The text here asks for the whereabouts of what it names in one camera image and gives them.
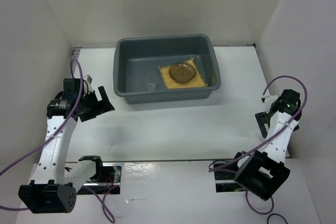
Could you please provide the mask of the bamboo mat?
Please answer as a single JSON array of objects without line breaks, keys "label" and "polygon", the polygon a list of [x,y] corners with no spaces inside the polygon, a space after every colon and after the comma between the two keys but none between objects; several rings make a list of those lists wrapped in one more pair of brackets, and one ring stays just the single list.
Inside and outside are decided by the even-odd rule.
[{"label": "bamboo mat", "polygon": [[208,84],[204,81],[194,62],[194,58],[160,67],[159,71],[166,89],[200,88]]}]

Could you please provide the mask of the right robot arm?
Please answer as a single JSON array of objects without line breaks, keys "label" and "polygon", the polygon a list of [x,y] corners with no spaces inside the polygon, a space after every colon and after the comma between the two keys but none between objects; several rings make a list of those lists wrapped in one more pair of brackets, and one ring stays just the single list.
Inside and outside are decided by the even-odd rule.
[{"label": "right robot arm", "polygon": [[249,157],[230,165],[234,181],[264,201],[289,177],[290,169],[285,166],[286,151],[293,131],[299,128],[301,114],[291,122],[288,121],[299,110],[300,105],[300,93],[285,89],[276,97],[269,110],[255,114],[265,140],[282,128],[284,131]]}]

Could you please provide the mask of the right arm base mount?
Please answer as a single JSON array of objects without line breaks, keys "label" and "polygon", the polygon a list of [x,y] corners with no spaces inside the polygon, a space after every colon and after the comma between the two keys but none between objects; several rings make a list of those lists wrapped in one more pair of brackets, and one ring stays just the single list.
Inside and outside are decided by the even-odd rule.
[{"label": "right arm base mount", "polygon": [[[221,165],[229,163],[230,160],[217,159],[212,161],[208,168],[217,168]],[[217,193],[228,193],[228,192],[237,192],[237,191],[246,191],[241,185],[234,181],[235,175],[230,172],[224,171],[215,171],[215,188]]]}]

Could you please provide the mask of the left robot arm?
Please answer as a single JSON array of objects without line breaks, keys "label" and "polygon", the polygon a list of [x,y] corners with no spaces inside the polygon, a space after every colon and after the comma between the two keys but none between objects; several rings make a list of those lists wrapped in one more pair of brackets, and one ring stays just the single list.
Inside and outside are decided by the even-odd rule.
[{"label": "left robot arm", "polygon": [[46,145],[30,183],[20,186],[18,191],[19,198],[34,214],[70,213],[82,186],[104,177],[100,156],[83,156],[66,171],[70,139],[77,122],[114,110],[104,87],[98,88],[101,95],[98,100],[91,83],[89,75],[82,80],[64,79],[63,91],[47,106]]}]

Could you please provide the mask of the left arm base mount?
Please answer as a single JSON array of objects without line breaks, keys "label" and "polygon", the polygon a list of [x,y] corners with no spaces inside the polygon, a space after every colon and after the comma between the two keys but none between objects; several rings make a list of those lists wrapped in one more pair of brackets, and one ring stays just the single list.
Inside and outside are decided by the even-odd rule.
[{"label": "left arm base mount", "polygon": [[121,168],[120,163],[83,159],[73,164],[66,164],[65,183],[72,184],[78,195],[89,194],[87,187],[98,195],[119,194]]}]

